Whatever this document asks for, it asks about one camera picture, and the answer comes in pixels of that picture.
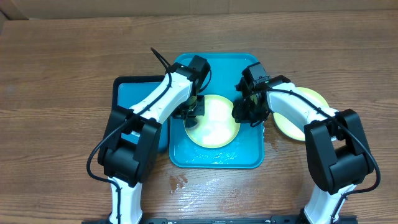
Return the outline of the yellow plate with stain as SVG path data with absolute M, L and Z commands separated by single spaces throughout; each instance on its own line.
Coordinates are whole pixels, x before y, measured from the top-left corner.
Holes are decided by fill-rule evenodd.
M 311 100 L 316 101 L 322 106 L 328 106 L 328 103 L 326 102 L 324 97 L 322 97 L 316 91 L 304 87 L 297 87 L 297 89 L 300 90 L 305 96 L 309 97 Z M 287 118 L 285 118 L 279 113 L 274 113 L 273 118 L 275 125 L 284 135 L 297 141 L 305 140 L 304 133 L 298 127 L 296 127 L 296 125 L 290 122 Z

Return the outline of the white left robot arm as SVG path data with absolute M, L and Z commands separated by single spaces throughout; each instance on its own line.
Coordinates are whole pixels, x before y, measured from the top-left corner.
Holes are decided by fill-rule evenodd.
M 142 184 L 157 159 L 162 125 L 170 116 L 188 120 L 205 113 L 200 92 L 211 78 L 206 59 L 194 57 L 184 66 L 174 63 L 166 68 L 160 85 L 138 104 L 112 109 L 103 140 L 95 147 L 98 164 L 104 168 L 103 182 L 112 187 L 112 212 L 106 223 L 139 223 Z

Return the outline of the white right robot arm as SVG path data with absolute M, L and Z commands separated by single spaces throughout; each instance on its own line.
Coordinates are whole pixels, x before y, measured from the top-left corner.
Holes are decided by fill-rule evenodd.
M 233 103 L 235 122 L 257 126 L 271 113 L 279 113 L 305 135 L 308 170 L 315 187 L 296 223 L 356 223 L 355 217 L 339 215 L 344 202 L 349 195 L 361 193 L 357 185 L 368 174 L 375 172 L 376 182 L 363 192 L 374 190 L 381 180 L 358 114 L 311 100 L 284 76 L 242 78 L 236 90 L 243 97 Z

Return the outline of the green scrubbing sponge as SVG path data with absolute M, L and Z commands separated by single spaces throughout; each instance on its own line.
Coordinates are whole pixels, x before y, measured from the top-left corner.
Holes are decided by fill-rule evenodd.
M 187 118 L 184 122 L 184 126 L 186 129 L 194 128 L 198 124 L 198 120 L 196 118 Z

